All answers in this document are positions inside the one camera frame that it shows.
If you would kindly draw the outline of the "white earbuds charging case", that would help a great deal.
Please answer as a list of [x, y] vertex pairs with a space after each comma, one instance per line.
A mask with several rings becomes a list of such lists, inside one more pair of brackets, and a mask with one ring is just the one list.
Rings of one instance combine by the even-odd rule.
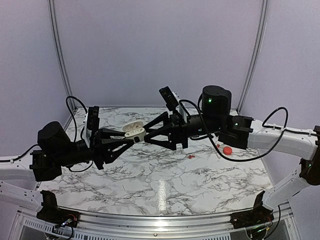
[[141, 143], [144, 141], [146, 130], [142, 121], [137, 120], [126, 124], [122, 128], [124, 137], [129, 140], [133, 140], [135, 143]]

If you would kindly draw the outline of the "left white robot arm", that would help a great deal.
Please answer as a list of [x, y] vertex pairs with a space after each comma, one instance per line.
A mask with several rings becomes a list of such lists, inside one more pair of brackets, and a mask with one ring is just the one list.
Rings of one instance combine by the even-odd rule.
[[45, 200], [54, 198], [49, 191], [29, 190], [9, 184], [8, 180], [47, 182], [62, 175], [62, 168], [92, 162], [102, 170], [134, 145], [125, 133], [96, 128], [89, 138], [71, 141], [62, 126], [53, 121], [37, 134], [37, 143], [20, 156], [0, 159], [0, 199], [38, 212]]

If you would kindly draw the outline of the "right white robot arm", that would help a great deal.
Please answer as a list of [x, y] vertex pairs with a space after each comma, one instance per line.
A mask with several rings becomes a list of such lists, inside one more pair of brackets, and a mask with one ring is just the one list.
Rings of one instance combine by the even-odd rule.
[[232, 94], [220, 86], [203, 88], [196, 115], [182, 114], [177, 107], [184, 104], [169, 87], [160, 89], [167, 112], [144, 126], [144, 141], [175, 150], [178, 144], [188, 147], [188, 140], [202, 136], [212, 140], [217, 136], [221, 143], [238, 149], [264, 149], [286, 153], [301, 158], [299, 165], [277, 183], [257, 195], [247, 219], [258, 224], [267, 213], [293, 197], [301, 190], [320, 183], [320, 128], [299, 130], [268, 124], [252, 117], [231, 115]]

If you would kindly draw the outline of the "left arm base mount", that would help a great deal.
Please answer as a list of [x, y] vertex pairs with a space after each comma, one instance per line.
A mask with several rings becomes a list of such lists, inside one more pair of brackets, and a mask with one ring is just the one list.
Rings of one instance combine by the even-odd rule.
[[71, 220], [66, 225], [76, 228], [78, 225], [80, 213], [75, 210], [69, 210], [58, 207], [56, 195], [53, 192], [42, 190], [41, 209], [37, 212], [36, 217], [40, 220], [61, 225], [67, 220]]

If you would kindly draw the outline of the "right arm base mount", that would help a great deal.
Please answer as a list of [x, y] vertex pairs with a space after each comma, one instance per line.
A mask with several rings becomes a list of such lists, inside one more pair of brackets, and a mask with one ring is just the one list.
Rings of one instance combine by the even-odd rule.
[[251, 227], [274, 220], [273, 210], [263, 206], [265, 191], [260, 192], [251, 210], [234, 212], [230, 215], [230, 223], [234, 229]]

